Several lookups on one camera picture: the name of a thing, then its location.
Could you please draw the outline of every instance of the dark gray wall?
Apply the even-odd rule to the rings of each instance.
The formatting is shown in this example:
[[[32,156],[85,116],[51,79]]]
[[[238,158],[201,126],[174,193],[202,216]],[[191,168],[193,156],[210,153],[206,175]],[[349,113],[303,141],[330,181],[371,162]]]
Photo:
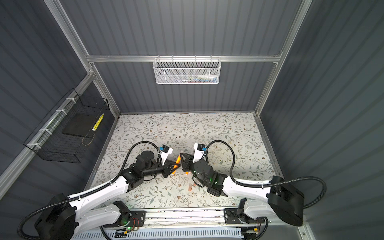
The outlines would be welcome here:
[[[381,239],[384,1],[314,1],[261,118],[286,179],[323,178],[317,240]],[[297,185],[306,202],[318,184]]]
[[[43,1],[0,1],[0,174],[86,72]]]
[[[87,96],[101,97],[93,83],[84,92]],[[80,164],[44,161],[35,156],[16,182],[0,201],[0,239],[20,239],[16,228],[22,218],[45,206],[56,194],[81,192],[91,174],[114,122],[111,112],[104,115],[86,157]],[[37,236],[33,227],[37,216],[24,226],[27,234]]]
[[[218,84],[157,84],[152,63],[96,63],[121,112],[255,110],[273,63],[222,63]]]
[[[91,55],[274,55],[300,0],[62,1]]]

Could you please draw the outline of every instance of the black mounting plate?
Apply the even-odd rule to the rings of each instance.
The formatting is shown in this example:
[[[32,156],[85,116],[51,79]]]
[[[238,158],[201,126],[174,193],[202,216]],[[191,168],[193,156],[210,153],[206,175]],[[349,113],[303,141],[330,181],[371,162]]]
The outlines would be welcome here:
[[[139,227],[144,226],[145,214],[146,214],[145,211],[131,211],[131,214],[132,214],[132,217],[137,218],[139,220]],[[119,227],[119,226],[117,223],[113,223],[113,224],[103,225],[103,227]],[[127,225],[127,227],[133,227],[133,221],[131,221]]]
[[[237,217],[237,208],[230,208],[230,209],[224,209],[224,219],[225,224],[244,224],[244,222],[241,222],[239,218]],[[264,223],[264,218],[257,218],[255,220],[249,220],[249,223]]]

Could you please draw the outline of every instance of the white wire mesh basket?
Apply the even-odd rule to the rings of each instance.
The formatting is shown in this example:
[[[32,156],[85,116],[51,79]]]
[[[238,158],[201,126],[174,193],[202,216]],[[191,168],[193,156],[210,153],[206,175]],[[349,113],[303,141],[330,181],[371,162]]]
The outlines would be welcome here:
[[[220,68],[220,59],[207,62],[153,61],[158,84],[217,84]]]

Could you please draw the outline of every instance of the leaf pattern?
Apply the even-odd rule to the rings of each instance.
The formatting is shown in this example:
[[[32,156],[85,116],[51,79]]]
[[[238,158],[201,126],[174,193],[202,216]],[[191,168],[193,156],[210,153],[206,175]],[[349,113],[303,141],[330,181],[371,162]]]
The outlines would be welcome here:
[[[138,141],[151,141],[157,146],[166,144],[175,161],[180,152],[193,154],[194,143],[208,144],[220,139],[231,145],[236,154],[233,175],[239,179],[266,180],[274,175],[268,154],[257,128],[253,113],[209,114],[138,114],[120,116],[103,160],[93,180],[93,186],[116,176],[129,148]],[[126,167],[134,163],[142,151],[155,151],[152,145],[136,146]],[[229,174],[232,155],[220,143],[209,148],[209,164],[215,171]],[[122,200],[129,208],[178,208],[237,206],[241,197],[215,197],[194,185],[191,175],[181,169],[167,178],[158,175],[132,191],[100,205]]]

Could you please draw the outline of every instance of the yellow marker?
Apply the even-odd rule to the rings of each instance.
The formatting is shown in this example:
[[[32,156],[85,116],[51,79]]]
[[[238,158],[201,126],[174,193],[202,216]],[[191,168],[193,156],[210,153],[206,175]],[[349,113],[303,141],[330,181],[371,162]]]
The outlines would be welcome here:
[[[177,160],[176,160],[176,163],[180,163],[180,161],[181,161],[181,157],[180,157],[180,155],[177,157]]]
[[[92,131],[96,131],[96,129],[97,129],[97,127],[100,125],[101,120],[103,119],[103,117],[104,117],[104,113],[99,117],[99,120],[97,120],[95,126],[93,126]]]

